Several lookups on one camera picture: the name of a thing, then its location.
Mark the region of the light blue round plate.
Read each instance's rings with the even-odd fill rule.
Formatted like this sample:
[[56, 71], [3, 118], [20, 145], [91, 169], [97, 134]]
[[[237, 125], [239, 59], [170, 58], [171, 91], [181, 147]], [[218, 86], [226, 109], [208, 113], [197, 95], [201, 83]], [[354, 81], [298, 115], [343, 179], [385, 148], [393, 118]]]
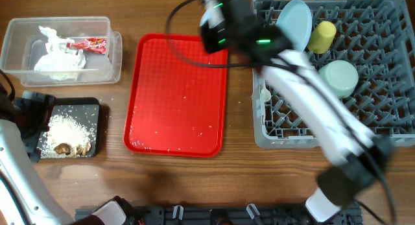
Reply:
[[312, 31], [311, 10], [302, 0], [292, 0], [281, 11], [276, 26], [293, 43], [294, 49], [304, 51]]

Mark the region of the white plastic spoon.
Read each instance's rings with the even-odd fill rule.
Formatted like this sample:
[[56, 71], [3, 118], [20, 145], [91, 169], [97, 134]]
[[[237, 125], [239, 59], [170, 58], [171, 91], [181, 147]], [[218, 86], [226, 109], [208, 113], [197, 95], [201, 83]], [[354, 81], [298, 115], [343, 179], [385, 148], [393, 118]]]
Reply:
[[272, 94], [267, 89], [265, 82], [262, 83], [262, 85], [261, 85], [261, 95], [262, 95], [262, 98], [263, 98], [264, 102], [268, 102], [268, 101], [271, 100]]

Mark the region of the yellow plastic cup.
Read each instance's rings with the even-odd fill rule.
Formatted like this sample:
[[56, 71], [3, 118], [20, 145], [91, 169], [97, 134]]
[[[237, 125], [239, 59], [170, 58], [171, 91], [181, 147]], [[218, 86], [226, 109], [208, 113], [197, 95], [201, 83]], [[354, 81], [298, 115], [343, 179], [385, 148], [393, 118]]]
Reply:
[[330, 21], [322, 21], [311, 33], [307, 48], [315, 54], [327, 52], [337, 33], [336, 26]]

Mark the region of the green bowl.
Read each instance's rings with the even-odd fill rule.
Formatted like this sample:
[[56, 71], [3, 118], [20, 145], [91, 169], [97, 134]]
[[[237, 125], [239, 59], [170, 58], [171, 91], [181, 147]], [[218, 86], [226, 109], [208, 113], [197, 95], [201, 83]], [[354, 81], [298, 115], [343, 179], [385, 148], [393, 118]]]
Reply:
[[320, 68], [318, 74], [340, 99], [349, 97], [359, 81], [356, 67], [344, 60], [335, 60], [326, 64]]

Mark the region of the red snack wrapper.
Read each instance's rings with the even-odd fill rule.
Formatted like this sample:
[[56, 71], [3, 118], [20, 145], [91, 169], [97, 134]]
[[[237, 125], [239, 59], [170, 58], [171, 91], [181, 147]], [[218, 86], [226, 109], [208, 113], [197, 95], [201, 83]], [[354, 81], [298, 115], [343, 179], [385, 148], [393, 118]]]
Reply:
[[104, 54], [106, 52], [105, 38], [86, 38], [82, 41], [68, 43], [68, 48], [85, 50], [91, 53]]

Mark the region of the white napkin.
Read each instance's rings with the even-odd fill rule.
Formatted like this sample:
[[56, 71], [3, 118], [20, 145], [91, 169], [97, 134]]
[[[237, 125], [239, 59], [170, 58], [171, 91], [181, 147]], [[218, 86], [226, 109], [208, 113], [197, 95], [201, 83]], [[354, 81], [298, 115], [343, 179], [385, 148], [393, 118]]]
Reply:
[[48, 38], [45, 44], [47, 54], [37, 61], [34, 70], [57, 81], [76, 80], [78, 71], [86, 64], [83, 50], [68, 47], [68, 43], [75, 41], [71, 38], [59, 37], [54, 29], [42, 26], [38, 28]]

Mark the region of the food scraps and rice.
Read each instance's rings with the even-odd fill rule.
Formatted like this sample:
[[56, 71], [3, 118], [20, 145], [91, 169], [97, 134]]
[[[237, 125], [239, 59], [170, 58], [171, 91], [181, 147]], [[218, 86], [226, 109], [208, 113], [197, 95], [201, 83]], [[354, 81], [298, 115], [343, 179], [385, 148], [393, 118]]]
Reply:
[[53, 115], [49, 130], [39, 139], [40, 158], [81, 158], [91, 154], [97, 129], [66, 114]]

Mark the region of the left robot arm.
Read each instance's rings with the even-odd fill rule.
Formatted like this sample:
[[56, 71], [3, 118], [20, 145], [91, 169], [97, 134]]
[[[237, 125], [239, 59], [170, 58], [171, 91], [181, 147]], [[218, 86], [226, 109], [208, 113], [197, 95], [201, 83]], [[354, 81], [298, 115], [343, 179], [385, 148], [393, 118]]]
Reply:
[[1, 88], [1, 209], [14, 224], [76, 224], [53, 198], [27, 154], [24, 139], [48, 129], [56, 99], [33, 93], [16, 106], [13, 86]]

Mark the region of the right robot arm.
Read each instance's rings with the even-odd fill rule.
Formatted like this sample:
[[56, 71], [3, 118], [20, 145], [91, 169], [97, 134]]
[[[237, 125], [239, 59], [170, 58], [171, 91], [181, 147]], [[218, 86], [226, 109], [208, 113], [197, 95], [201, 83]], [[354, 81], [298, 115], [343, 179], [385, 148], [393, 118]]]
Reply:
[[374, 182], [386, 193], [385, 169], [394, 151], [387, 137], [375, 135], [333, 94], [305, 53], [276, 25], [266, 25], [250, 0], [202, 0], [214, 32], [207, 51], [232, 49], [287, 100], [320, 143], [330, 167], [317, 176], [317, 189], [305, 206], [325, 223]]

